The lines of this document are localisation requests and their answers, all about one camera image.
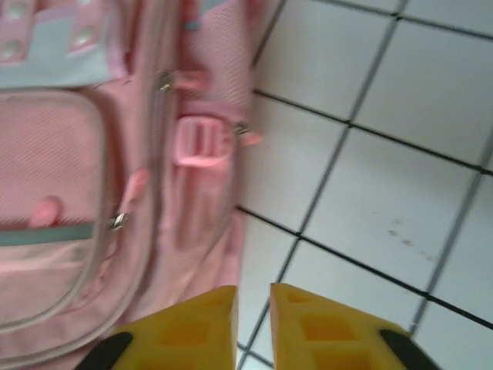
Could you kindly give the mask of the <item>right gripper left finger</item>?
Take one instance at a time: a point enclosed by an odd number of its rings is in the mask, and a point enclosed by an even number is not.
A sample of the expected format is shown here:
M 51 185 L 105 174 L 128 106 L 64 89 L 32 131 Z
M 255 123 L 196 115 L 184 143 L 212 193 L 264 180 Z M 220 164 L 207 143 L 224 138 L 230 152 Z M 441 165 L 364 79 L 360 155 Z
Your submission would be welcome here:
M 117 328 L 77 369 L 235 369 L 237 287 L 222 286 Z

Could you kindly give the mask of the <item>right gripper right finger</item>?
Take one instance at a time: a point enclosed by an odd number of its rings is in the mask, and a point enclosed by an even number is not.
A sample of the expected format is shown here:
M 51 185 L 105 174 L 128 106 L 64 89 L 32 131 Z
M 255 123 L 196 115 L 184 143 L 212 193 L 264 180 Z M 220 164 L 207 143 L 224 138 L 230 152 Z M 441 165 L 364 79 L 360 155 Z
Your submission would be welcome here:
M 436 369 L 400 326 L 290 284 L 270 286 L 276 369 Z

